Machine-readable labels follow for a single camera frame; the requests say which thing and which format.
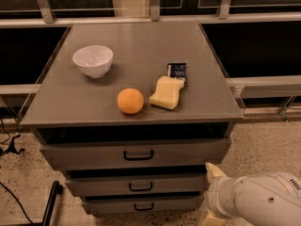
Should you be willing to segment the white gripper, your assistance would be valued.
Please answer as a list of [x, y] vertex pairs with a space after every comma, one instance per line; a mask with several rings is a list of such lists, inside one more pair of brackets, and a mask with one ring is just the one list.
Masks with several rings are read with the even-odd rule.
[[215, 164], [206, 162], [207, 180], [210, 183], [205, 192], [209, 209], [203, 212], [198, 226], [224, 226], [225, 218], [238, 218], [232, 192], [236, 179], [226, 174]]

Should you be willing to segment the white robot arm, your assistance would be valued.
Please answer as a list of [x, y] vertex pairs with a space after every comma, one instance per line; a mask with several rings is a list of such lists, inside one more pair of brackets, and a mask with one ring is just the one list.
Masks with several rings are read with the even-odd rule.
[[224, 226], [243, 218], [253, 226], [301, 226], [300, 181], [287, 172], [228, 177], [207, 162], [208, 189], [200, 226]]

